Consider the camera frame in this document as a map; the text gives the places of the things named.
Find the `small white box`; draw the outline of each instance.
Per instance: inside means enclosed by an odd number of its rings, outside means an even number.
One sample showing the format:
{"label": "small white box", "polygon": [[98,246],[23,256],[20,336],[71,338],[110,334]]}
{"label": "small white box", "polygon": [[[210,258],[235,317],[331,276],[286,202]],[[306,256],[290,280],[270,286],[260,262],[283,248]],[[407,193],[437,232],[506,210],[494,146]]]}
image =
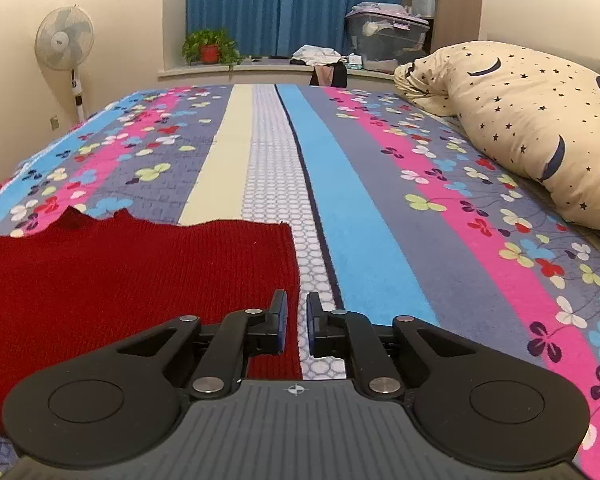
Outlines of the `small white box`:
{"label": "small white box", "polygon": [[436,15],[436,0],[411,0],[411,13],[421,18],[433,18]]}

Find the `red garment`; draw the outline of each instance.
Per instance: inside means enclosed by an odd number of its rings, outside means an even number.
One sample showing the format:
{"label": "red garment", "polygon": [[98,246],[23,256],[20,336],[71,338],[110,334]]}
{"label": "red garment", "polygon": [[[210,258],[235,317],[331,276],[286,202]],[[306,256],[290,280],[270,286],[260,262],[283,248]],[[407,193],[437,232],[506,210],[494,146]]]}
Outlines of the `red garment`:
{"label": "red garment", "polygon": [[286,224],[179,227],[69,208],[39,234],[0,237],[0,414],[9,390],[41,368],[182,314],[216,323],[268,307],[277,288],[288,293],[286,349],[254,359],[250,376],[301,378],[298,265]]}

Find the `gray ribbed plate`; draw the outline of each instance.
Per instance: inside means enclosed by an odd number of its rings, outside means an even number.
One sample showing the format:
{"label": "gray ribbed plate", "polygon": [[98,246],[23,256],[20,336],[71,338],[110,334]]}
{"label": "gray ribbed plate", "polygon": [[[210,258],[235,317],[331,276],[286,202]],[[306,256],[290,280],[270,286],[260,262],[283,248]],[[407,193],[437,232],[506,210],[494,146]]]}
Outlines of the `gray ribbed plate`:
{"label": "gray ribbed plate", "polygon": [[5,480],[570,480],[570,464],[498,473],[429,445],[395,402],[360,396],[349,380],[243,381],[196,402],[173,434],[125,463],[94,470],[19,460]]}

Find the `bedsheet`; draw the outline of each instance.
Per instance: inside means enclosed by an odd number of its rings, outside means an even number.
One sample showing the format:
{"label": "bedsheet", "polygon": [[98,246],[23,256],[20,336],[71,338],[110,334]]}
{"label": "bedsheet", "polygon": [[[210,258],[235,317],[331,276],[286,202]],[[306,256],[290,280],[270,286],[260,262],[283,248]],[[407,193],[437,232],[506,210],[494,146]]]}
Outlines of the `bedsheet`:
{"label": "bedsheet", "polygon": [[[592,413],[577,462],[600,479],[600,238],[474,150],[457,121],[360,90],[135,92],[0,186],[0,235],[33,235],[68,206],[288,222],[302,295],[318,290],[325,309],[411,314],[573,381]],[[304,377],[343,377],[340,360],[309,356],[305,316],[301,301]],[[0,471],[14,460],[0,437]]]}

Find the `fan pole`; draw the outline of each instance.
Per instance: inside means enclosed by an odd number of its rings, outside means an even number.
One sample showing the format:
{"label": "fan pole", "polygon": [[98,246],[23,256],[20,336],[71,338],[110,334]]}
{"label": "fan pole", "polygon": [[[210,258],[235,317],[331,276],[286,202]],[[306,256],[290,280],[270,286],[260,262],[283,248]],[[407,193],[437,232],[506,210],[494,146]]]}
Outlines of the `fan pole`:
{"label": "fan pole", "polygon": [[78,67],[71,70],[71,92],[75,97],[75,109],[78,111],[78,122],[84,122],[84,109],[82,108],[82,85],[78,78]]}

